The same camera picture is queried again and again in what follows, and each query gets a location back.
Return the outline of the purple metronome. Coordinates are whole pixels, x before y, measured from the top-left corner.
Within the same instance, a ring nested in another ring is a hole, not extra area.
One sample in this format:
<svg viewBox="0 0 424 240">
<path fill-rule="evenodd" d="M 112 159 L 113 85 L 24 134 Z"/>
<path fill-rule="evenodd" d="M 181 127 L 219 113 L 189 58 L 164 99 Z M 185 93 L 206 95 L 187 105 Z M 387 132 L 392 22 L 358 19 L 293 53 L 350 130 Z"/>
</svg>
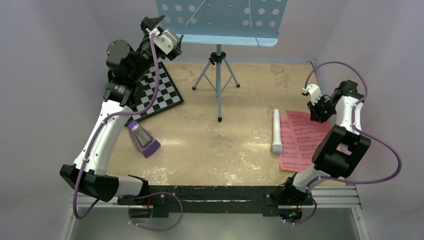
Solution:
<svg viewBox="0 0 424 240">
<path fill-rule="evenodd" d="M 152 156 L 161 146 L 139 122 L 132 121 L 128 124 L 128 133 L 133 146 L 145 157 Z"/>
</svg>

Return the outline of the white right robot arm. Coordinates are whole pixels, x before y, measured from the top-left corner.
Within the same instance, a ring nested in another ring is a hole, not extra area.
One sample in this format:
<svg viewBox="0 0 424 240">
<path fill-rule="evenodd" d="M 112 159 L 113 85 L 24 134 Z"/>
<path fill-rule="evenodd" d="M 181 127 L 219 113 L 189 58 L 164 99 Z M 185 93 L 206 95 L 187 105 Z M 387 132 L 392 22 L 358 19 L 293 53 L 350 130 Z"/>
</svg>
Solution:
<svg viewBox="0 0 424 240">
<path fill-rule="evenodd" d="M 370 148 L 371 139 L 360 132 L 365 95 L 357 87 L 354 81 L 342 81 L 330 98 L 316 84 L 303 89 L 302 94 L 310 97 L 310 120 L 323 124 L 335 116 L 336 123 L 314 149 L 311 165 L 284 182 L 280 191 L 284 202 L 303 202 L 322 182 L 349 177 Z"/>
</svg>

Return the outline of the clear plastic metronome cover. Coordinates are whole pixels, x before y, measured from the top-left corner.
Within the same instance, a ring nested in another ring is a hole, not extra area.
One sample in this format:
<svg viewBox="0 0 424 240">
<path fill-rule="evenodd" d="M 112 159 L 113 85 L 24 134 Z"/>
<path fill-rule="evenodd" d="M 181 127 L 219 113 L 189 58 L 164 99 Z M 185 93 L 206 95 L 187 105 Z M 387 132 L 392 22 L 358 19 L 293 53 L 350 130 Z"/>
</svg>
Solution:
<svg viewBox="0 0 424 240">
<path fill-rule="evenodd" d="M 141 149 L 146 149 L 154 142 L 154 138 L 141 125 L 137 124 L 131 130 Z"/>
</svg>

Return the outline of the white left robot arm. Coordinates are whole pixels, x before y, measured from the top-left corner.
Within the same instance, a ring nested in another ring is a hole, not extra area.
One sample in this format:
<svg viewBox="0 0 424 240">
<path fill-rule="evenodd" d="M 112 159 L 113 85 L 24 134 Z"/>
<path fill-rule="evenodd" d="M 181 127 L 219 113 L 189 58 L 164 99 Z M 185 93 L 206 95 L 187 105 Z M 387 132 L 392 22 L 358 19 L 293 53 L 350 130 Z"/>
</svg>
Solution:
<svg viewBox="0 0 424 240">
<path fill-rule="evenodd" d="M 139 114 L 143 78 L 159 59 L 173 60 L 182 53 L 182 38 L 171 29 L 162 28 L 163 19 L 163 15 L 143 18 L 140 28 L 144 36 L 138 48 L 122 39 L 107 47 L 108 82 L 98 119 L 82 151 L 72 164 L 64 164 L 59 171 L 75 194 L 103 202 L 117 196 L 129 196 L 138 205 L 148 201 L 149 191 L 143 187 L 143 178 L 112 176 L 107 171 L 122 129 L 130 116 Z"/>
</svg>

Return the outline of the light blue music stand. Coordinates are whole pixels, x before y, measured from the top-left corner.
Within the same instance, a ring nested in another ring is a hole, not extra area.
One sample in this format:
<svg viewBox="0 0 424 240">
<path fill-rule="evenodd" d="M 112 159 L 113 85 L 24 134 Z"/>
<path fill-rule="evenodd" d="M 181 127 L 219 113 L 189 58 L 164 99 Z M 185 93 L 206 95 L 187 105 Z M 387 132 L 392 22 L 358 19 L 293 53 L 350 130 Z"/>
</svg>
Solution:
<svg viewBox="0 0 424 240">
<path fill-rule="evenodd" d="M 222 121 L 221 72 L 225 65 L 230 81 L 240 87 L 227 60 L 223 45 L 273 47 L 278 42 L 286 0 L 157 0 L 158 13 L 165 16 L 163 26 L 183 35 L 183 42 L 215 45 L 210 57 L 192 86 L 196 90 L 206 71 L 215 66 L 215 82 L 210 85 L 218 99 L 217 120 Z"/>
</svg>

